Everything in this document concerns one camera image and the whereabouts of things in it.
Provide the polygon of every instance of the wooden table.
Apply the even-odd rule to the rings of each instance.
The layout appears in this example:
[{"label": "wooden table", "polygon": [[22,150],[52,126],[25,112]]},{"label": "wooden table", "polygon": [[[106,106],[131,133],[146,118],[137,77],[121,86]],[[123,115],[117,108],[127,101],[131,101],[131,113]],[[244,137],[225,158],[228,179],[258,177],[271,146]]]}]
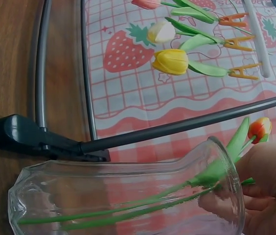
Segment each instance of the wooden table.
[{"label": "wooden table", "polygon": [[[75,24],[77,0],[52,3],[46,64],[47,122],[51,131],[77,141],[87,140],[87,120],[77,82],[79,60]],[[33,117],[32,58],[43,0],[0,0],[0,117]],[[7,219],[7,191],[25,166],[44,161],[0,150],[0,235],[13,234]],[[106,201],[99,195],[99,201]]]}]

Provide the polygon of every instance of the clothespin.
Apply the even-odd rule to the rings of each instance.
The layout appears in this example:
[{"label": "clothespin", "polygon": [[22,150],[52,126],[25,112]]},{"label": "clothespin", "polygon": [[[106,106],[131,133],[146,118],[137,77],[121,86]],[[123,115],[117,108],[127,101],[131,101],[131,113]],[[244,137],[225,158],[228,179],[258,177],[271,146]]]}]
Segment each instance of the clothespin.
[{"label": "clothespin", "polygon": [[247,24],[245,22],[233,21],[234,19],[243,18],[246,15],[247,13],[238,13],[230,16],[223,16],[219,18],[219,24],[227,25],[227,26],[235,26],[235,27],[246,27]]},{"label": "clothespin", "polygon": [[237,49],[237,50],[244,50],[244,51],[253,51],[252,48],[242,47],[239,45],[239,42],[248,41],[253,38],[254,36],[225,39],[224,47]]},{"label": "clothespin", "polygon": [[244,70],[254,68],[254,67],[260,66],[260,65],[261,65],[261,63],[257,63],[257,64],[250,64],[250,65],[244,65],[244,66],[232,68],[232,69],[230,69],[229,76],[237,77],[237,78],[251,79],[251,80],[258,80],[259,78],[256,76],[245,75]]}]

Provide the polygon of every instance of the clear glass vase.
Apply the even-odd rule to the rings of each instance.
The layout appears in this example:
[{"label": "clear glass vase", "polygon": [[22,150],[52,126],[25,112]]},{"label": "clear glass vase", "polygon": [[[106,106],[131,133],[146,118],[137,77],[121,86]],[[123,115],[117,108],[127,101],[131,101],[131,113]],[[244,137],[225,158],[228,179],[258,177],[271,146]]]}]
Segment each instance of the clear glass vase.
[{"label": "clear glass vase", "polygon": [[[216,161],[220,181],[195,185]],[[26,167],[8,202],[17,235],[240,235],[244,224],[234,164],[214,137],[171,162]]]}]

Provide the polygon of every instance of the hand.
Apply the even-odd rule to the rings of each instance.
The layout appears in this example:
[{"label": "hand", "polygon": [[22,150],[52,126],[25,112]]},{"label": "hand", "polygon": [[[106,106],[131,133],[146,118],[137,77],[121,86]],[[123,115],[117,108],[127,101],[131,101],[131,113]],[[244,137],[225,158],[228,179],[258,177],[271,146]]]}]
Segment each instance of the hand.
[{"label": "hand", "polygon": [[[240,181],[249,178],[255,185],[243,187],[246,208],[245,235],[276,235],[276,143],[259,143],[236,164]],[[199,206],[226,219],[228,205],[217,202],[214,194],[200,198]]]}]

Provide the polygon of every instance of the metal rod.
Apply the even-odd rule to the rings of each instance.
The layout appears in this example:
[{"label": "metal rod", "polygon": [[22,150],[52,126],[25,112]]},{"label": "metal rod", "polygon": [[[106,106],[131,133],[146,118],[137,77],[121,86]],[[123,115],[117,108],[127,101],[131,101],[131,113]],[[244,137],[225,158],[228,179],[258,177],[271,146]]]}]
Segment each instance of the metal rod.
[{"label": "metal rod", "polygon": [[179,132],[192,130],[202,126],[207,126],[225,120],[259,112],[262,110],[270,109],[275,106],[276,97],[273,97],[262,101],[242,105],[236,108],[218,111],[212,114],[194,117],[161,126],[150,127],[144,130],[133,131],[131,133],[99,139],[87,143],[81,143],[80,147],[84,153],[113,148],[121,145],[146,141],[162,136],[168,136]]},{"label": "metal rod", "polygon": [[35,119],[39,127],[46,124],[46,42],[52,0],[45,0],[37,45],[36,77],[35,77]]},{"label": "metal rod", "polygon": [[91,96],[91,84],[89,80],[89,69],[88,69],[88,54],[87,54],[87,40],[86,40],[86,14],[85,14],[85,0],[81,0],[81,48],[82,48],[82,60],[83,60],[83,75],[84,75],[84,86],[86,94],[86,107],[87,107],[87,118],[89,124],[89,133],[91,141],[97,139],[95,120],[92,106]]}]

